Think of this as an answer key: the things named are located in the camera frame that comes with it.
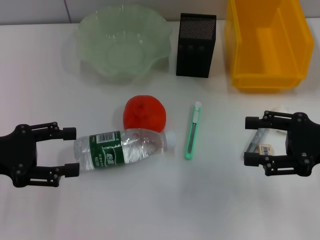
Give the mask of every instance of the barcode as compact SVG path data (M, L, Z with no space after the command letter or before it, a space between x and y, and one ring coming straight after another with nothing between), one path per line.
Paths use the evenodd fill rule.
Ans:
M263 146L263 154L264 155L269 155L269 150L267 146Z
M107 142L112 142L115 140L115 133L114 132L109 132L109 133L104 133L96 136L96 143L97 144L103 144Z

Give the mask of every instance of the bottle cap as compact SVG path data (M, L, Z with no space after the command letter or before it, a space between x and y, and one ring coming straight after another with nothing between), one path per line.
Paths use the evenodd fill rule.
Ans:
M166 147L173 149L176 146L176 135L173 131L166 131L165 133Z

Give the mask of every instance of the plastic bottle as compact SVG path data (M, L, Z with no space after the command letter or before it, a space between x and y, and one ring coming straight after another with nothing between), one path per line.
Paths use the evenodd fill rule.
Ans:
M135 128L83 136L74 141L73 148L83 172L134 163L175 145L176 137L172 131L158 133Z

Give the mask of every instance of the white tabletop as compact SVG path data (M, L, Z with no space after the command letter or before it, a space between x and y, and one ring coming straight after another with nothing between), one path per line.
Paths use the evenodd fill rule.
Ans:
M60 186L15 188L0 176L3 240L269 240L319 239L320 170L310 177L266 177L244 166L253 130L246 116L285 105L320 123L320 19L309 19L315 47L308 78L281 94L243 94L225 66L224 22L217 22L210 78L175 75L179 23L172 53L143 82L110 83L81 64L75 24L0 26L0 136L18 124L57 121L77 136L122 130L124 105L152 95L164 105L175 154L132 166L61 178ZM202 102L194 159L184 159L191 106ZM285 137L272 144L285 152ZM73 142L37 144L38 165L74 162Z

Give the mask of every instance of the green utility knife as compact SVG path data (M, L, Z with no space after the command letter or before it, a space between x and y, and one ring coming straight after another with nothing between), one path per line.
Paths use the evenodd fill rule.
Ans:
M193 116L192 116L188 141L186 143L186 148L185 148L184 158L187 160L191 160L194 156L201 110L202 110L201 102L197 101L193 107Z

